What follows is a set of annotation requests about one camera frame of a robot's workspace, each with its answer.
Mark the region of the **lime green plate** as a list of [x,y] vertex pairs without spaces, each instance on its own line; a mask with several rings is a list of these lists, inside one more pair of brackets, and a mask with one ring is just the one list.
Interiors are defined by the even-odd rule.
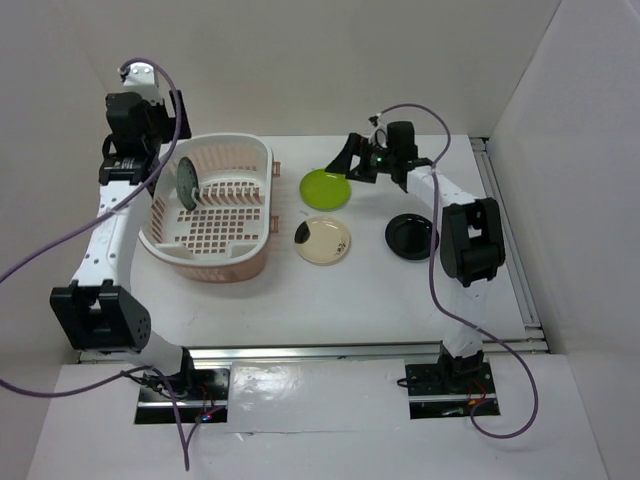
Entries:
[[299,194],[307,206],[320,211],[332,211],[348,202],[351,186],[344,175],[315,169],[301,179]]

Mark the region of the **blue patterned plate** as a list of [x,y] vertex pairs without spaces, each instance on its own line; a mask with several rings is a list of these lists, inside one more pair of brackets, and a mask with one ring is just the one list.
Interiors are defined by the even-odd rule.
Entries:
[[182,206],[187,211],[197,208],[199,198],[199,180],[193,162],[188,157],[182,157],[176,170],[176,194]]

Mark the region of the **cream plate with black spot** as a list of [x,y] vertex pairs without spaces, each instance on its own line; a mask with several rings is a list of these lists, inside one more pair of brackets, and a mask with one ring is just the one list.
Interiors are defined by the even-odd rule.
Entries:
[[296,252],[314,265],[328,266],[339,262],[350,246],[350,231],[342,222],[330,216],[308,218],[294,233]]

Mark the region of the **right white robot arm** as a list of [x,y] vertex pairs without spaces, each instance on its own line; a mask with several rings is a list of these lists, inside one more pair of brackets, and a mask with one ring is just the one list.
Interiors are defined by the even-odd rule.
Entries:
[[434,304],[453,324],[440,342],[435,365],[407,374],[399,384],[430,393],[460,392],[484,363],[487,297],[506,252],[496,200],[460,188],[437,164],[419,155],[412,122],[396,121],[376,127],[369,136],[349,134],[325,170],[365,183],[387,174],[431,210],[429,260],[449,278],[453,301],[450,307]]

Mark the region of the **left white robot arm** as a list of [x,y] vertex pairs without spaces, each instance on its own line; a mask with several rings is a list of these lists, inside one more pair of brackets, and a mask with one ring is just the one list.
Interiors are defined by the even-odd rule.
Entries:
[[191,136],[182,93],[158,80],[167,73],[149,59],[119,69],[122,90],[105,98],[110,132],[98,173],[100,205],[85,231],[90,238],[68,285],[50,294],[50,306],[71,346],[114,355],[150,368],[145,382],[184,399],[196,390],[188,350],[152,328],[149,311],[131,293],[131,267],[159,176],[183,139]]

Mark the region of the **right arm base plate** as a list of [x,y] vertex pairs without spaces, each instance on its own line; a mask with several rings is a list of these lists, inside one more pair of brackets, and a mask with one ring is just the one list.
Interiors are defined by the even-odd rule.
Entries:
[[499,416],[500,407],[488,362],[472,377],[451,384],[436,379],[435,364],[406,364],[405,376],[396,385],[406,390],[412,420]]

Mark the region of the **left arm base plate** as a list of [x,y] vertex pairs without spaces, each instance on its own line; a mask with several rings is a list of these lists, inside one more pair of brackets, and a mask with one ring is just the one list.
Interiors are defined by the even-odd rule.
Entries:
[[[230,369],[214,368],[191,372],[191,385],[179,387],[171,378],[176,405],[183,423],[196,421],[204,424],[222,424],[228,418]],[[134,423],[136,425],[174,424],[175,416],[171,396],[158,377],[144,374],[137,381],[139,394]]]

